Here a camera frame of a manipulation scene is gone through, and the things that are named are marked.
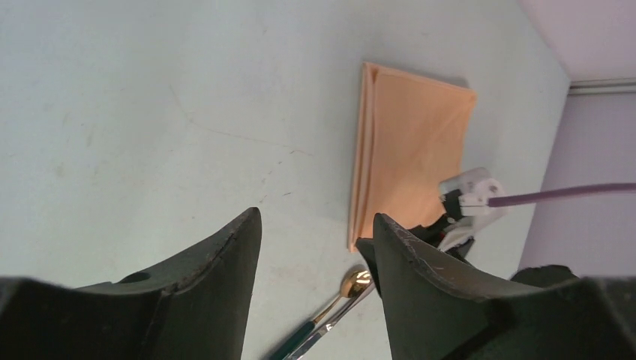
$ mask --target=black plastic part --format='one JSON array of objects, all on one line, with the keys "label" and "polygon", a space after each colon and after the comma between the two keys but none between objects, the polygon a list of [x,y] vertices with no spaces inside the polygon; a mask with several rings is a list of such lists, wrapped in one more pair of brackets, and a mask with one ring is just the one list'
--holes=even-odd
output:
[{"label": "black plastic part", "polygon": [[[430,226],[416,226],[409,230],[417,239],[429,244],[430,246],[437,248],[440,246],[440,243],[444,239],[446,235],[444,230],[447,229],[451,224],[449,223],[448,217],[444,214],[442,215],[435,223]],[[470,251],[470,248],[473,247],[475,243],[475,239],[471,236],[464,242],[456,247],[453,247],[446,251],[446,253],[457,260],[460,260],[462,263],[470,264],[466,260],[466,255]],[[377,280],[378,272],[377,272],[377,263],[376,263],[376,252],[374,249],[374,241],[372,238],[359,238],[358,241],[355,242],[355,247],[364,258],[364,261],[367,263],[369,268],[369,272],[373,279],[375,279],[376,289],[379,296],[382,296],[382,285]]]},{"label": "black plastic part", "polygon": [[533,287],[552,287],[564,281],[578,279],[572,271],[563,265],[547,265],[540,268],[525,268],[514,274],[510,281]]},{"label": "black plastic part", "polygon": [[459,221],[464,216],[461,214],[461,206],[459,205],[459,197],[461,196],[461,191],[459,189],[455,189],[450,191],[444,195],[444,200],[442,201],[442,205],[446,210],[446,216],[453,219],[454,221]]},{"label": "black plastic part", "polygon": [[219,232],[119,283],[0,278],[0,359],[240,359],[261,220]]},{"label": "black plastic part", "polygon": [[383,214],[373,245],[393,359],[636,359],[636,278],[503,280]]}]

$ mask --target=orange cloth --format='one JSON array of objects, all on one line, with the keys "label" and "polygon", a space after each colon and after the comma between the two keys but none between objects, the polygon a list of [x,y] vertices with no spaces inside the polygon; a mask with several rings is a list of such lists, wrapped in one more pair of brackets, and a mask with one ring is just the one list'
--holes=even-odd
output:
[{"label": "orange cloth", "polygon": [[438,185],[461,170],[474,91],[364,63],[349,213],[349,250],[373,237],[376,213],[403,227],[443,213]]}]

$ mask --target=purple cable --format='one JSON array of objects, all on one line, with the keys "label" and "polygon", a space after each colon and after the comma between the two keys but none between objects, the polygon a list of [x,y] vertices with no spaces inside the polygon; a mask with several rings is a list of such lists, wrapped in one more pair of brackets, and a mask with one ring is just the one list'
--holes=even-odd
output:
[{"label": "purple cable", "polygon": [[524,195],[492,197],[488,200],[488,206],[491,208],[503,208],[506,206],[533,204],[570,197],[588,197],[591,195],[631,192],[636,192],[636,183],[584,185],[540,191],[538,193],[526,193]]}]

